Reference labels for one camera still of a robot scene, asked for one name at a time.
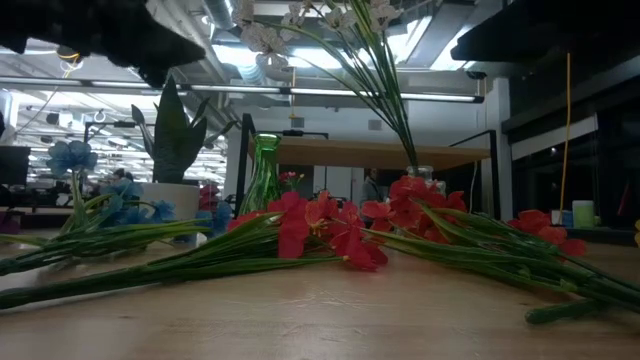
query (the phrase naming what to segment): desk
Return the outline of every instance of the desk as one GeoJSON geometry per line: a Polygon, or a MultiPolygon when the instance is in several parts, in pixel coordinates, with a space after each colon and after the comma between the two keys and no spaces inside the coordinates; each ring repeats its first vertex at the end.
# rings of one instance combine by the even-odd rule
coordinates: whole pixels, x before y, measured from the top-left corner
{"type": "MultiPolygon", "coordinates": [[[[595,265],[640,280],[640,250],[589,247],[595,265]]],[[[124,262],[163,254],[154,248],[146,259],[124,262]]],[[[559,300],[556,295],[389,255],[389,266],[376,273],[323,264],[1,311],[0,359],[630,360],[640,354],[635,314],[529,326],[524,313],[559,300]]],[[[0,288],[47,281],[36,274],[0,278],[0,288]]]]}

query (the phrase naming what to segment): ceiling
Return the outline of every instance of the ceiling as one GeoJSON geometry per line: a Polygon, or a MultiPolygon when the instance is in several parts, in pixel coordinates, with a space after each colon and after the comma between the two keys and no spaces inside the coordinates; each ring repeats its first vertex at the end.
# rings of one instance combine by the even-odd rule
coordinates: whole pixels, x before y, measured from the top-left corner
{"type": "MultiPolygon", "coordinates": [[[[464,74],[465,63],[453,61],[448,52],[457,37],[499,11],[501,0],[444,1],[439,7],[435,2],[425,4],[416,0],[392,3],[407,9],[398,21],[392,23],[389,30],[391,38],[398,41],[397,51],[405,52],[403,56],[406,59],[397,64],[403,91],[474,94],[477,91],[477,83],[464,74]],[[407,52],[406,48],[410,42],[416,44],[415,50],[407,52]]],[[[287,11],[288,4],[287,1],[258,1],[256,12],[259,16],[279,22],[280,17],[287,11]]],[[[201,0],[149,0],[147,7],[157,21],[192,39],[207,51],[204,60],[172,71],[178,82],[246,83],[246,76],[243,76],[241,68],[251,66],[255,55],[238,42],[237,28],[229,31],[217,29],[212,36],[211,21],[206,17],[201,0]]],[[[303,42],[297,45],[301,49],[307,49],[307,55],[311,57],[330,61],[323,57],[324,55],[318,55],[319,53],[313,50],[312,43],[303,42]]],[[[133,69],[117,67],[103,57],[92,56],[79,65],[73,65],[61,61],[53,44],[31,40],[27,48],[29,52],[25,55],[16,55],[0,48],[0,76],[68,76],[72,79],[140,81],[133,69]]],[[[262,81],[277,83],[277,80],[269,80],[266,77],[262,81]]],[[[296,84],[313,88],[339,87],[337,83],[310,68],[296,69],[296,84]]],[[[30,175],[32,178],[42,177],[41,174],[46,173],[44,160],[49,144],[42,141],[43,136],[53,138],[54,142],[82,140],[85,122],[131,122],[131,104],[141,108],[147,122],[153,123],[156,115],[153,104],[159,100],[158,93],[150,91],[128,94],[72,93],[38,89],[33,86],[12,86],[6,90],[20,102],[16,144],[33,147],[30,175]],[[59,114],[58,124],[48,123],[47,117],[51,118],[55,113],[59,114]]],[[[197,93],[183,96],[183,102],[191,114],[202,99],[203,94],[197,93]]],[[[296,106],[324,108],[328,103],[335,109],[362,107],[357,99],[321,96],[299,96],[296,99],[296,106]]],[[[288,97],[219,94],[210,102],[207,110],[209,130],[215,131],[224,123],[238,119],[234,107],[248,105],[268,108],[289,107],[290,103],[288,97]]],[[[137,178],[150,180],[153,162],[144,152],[137,128],[115,128],[111,125],[95,124],[90,127],[90,136],[89,143],[100,152],[99,166],[93,177],[101,177],[124,167],[137,178]]],[[[186,178],[207,179],[223,184],[226,174],[226,149],[225,139],[219,139],[212,150],[203,149],[194,165],[187,171],[186,178]]]]}

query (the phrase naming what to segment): computer monitor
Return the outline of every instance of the computer monitor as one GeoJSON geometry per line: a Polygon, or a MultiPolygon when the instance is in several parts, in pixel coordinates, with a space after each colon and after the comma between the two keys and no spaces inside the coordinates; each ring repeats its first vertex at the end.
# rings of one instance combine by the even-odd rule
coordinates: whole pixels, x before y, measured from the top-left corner
{"type": "Polygon", "coordinates": [[[31,148],[0,146],[0,184],[26,185],[31,148]]]}

